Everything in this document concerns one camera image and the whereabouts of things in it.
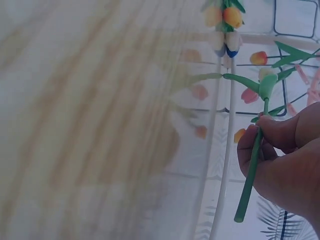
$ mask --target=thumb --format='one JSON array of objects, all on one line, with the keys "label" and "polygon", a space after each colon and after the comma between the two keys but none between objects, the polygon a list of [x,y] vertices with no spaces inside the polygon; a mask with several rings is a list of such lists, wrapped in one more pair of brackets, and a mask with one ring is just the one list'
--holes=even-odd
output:
[{"label": "thumb", "polygon": [[263,115],[256,123],[263,132],[264,138],[277,149],[294,149],[296,145],[296,128],[298,116],[285,121],[275,121]]},{"label": "thumb", "polygon": [[320,138],[293,153],[259,163],[254,188],[269,201],[306,217],[320,201],[319,144]]}]

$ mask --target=yellow flower bud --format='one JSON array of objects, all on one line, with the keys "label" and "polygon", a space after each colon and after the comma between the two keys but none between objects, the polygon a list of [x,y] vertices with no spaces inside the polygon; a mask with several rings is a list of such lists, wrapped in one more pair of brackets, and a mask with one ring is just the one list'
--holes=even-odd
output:
[{"label": "yellow flower bud", "polygon": [[235,29],[242,26],[242,15],[238,8],[227,7],[223,12],[224,21]]}]

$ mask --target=pink flower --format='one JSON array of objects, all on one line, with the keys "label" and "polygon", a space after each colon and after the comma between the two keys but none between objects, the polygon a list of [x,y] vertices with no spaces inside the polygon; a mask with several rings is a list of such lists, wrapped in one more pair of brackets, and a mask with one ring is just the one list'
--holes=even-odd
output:
[{"label": "pink flower", "polygon": [[202,84],[193,85],[190,88],[192,96],[200,101],[203,101],[209,96],[208,90]]},{"label": "pink flower", "polygon": [[308,80],[307,75],[305,74],[305,72],[302,70],[301,66],[299,64],[296,64],[295,66],[295,70],[298,72],[300,78],[302,79],[302,81],[305,83],[305,85],[309,85],[310,82]]},{"label": "pink flower", "polygon": [[286,105],[286,109],[288,110],[288,113],[289,113],[292,117],[294,117],[295,115],[298,114],[297,111],[295,110],[294,106],[293,106],[291,103],[288,103],[288,104]]},{"label": "pink flower", "polygon": [[244,101],[245,104],[251,104],[259,99],[259,95],[258,93],[252,91],[250,88],[247,88],[241,94],[241,99]]},{"label": "pink flower", "polygon": [[202,126],[197,126],[195,128],[194,133],[198,138],[206,139],[207,131],[208,131],[207,127],[202,125]]}]

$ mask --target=green plastic leaf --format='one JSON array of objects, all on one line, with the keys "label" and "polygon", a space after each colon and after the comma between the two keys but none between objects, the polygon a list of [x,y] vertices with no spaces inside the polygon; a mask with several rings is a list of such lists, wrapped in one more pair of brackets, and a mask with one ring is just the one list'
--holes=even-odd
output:
[{"label": "green plastic leaf", "polygon": [[284,58],[282,58],[279,61],[277,61],[276,63],[274,63],[272,65],[272,68],[279,68],[283,65],[290,64],[290,63],[297,61],[297,60],[301,60],[301,56],[295,56],[295,55],[285,56]]},{"label": "green plastic leaf", "polygon": [[220,79],[223,75],[221,73],[206,73],[206,74],[199,74],[194,75],[191,77],[191,82],[195,84],[196,82],[207,80],[207,79]]},{"label": "green plastic leaf", "polygon": [[304,52],[304,51],[301,51],[301,50],[298,50],[293,46],[289,46],[289,45],[284,44],[284,43],[279,42],[279,41],[274,41],[274,42],[278,46],[279,49],[287,52],[288,54],[297,56],[297,57],[299,57],[299,59],[305,59],[305,58],[312,58],[313,57],[312,54]]},{"label": "green plastic leaf", "polygon": [[189,108],[185,108],[182,106],[178,106],[176,104],[173,105],[173,109],[180,113],[183,117],[185,118],[192,118],[192,119],[196,119],[198,116]]},{"label": "green plastic leaf", "polygon": [[274,116],[276,116],[278,113],[280,113],[280,112],[281,112],[283,109],[285,109],[285,108],[286,108],[286,105],[279,106],[279,107],[277,107],[277,108],[269,111],[269,115],[274,117]]},{"label": "green plastic leaf", "polygon": [[258,122],[258,120],[259,120],[259,117],[256,116],[256,117],[252,118],[250,122],[255,124],[256,122]]},{"label": "green plastic leaf", "polygon": [[[275,116],[277,116],[277,115],[278,115],[283,109],[285,109],[285,108],[286,108],[286,105],[279,106],[279,107],[277,107],[277,108],[269,111],[268,114],[269,114],[270,116],[272,116],[272,117],[275,117]],[[254,118],[251,119],[251,123],[254,123],[254,124],[255,124],[256,122],[258,122],[258,120],[259,120],[259,117],[256,116],[256,117],[254,117]]]},{"label": "green plastic leaf", "polygon": [[206,0],[205,3],[201,7],[201,12],[204,12],[208,7],[213,5],[214,0]]},{"label": "green plastic leaf", "polygon": [[283,79],[289,77],[296,69],[294,67],[281,71],[278,73],[278,82],[282,81]]},{"label": "green plastic leaf", "polygon": [[246,13],[245,8],[241,5],[241,3],[238,0],[231,0],[231,2],[236,6],[237,9],[239,9],[242,13]]},{"label": "green plastic leaf", "polygon": [[239,76],[239,75],[235,75],[235,74],[230,74],[230,73],[225,73],[222,75],[225,79],[229,79],[229,80],[235,80],[238,83],[245,85],[247,88],[251,89],[252,91],[254,91],[255,93],[259,93],[259,84],[250,80],[249,78],[246,78],[244,76]]},{"label": "green plastic leaf", "polygon": [[278,75],[269,74],[263,78],[259,87],[259,96],[262,100],[270,99],[272,91],[278,81]]}]

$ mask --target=green plastic stem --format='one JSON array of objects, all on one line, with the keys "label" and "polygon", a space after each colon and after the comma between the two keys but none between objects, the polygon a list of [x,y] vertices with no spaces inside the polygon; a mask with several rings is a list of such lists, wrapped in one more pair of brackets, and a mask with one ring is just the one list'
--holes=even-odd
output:
[{"label": "green plastic stem", "polygon": [[[264,100],[263,115],[268,114],[268,108],[269,108],[269,98],[266,98]],[[237,208],[235,216],[234,216],[234,221],[236,223],[242,223],[245,219],[252,187],[254,185],[254,180],[255,180],[255,176],[256,176],[259,152],[260,152],[260,147],[261,147],[263,137],[264,136],[263,136],[262,130],[261,130],[261,128],[259,128],[258,133],[254,139],[248,175],[246,177],[243,191],[241,194],[241,198],[239,201],[239,205],[238,205],[238,208]]]}]

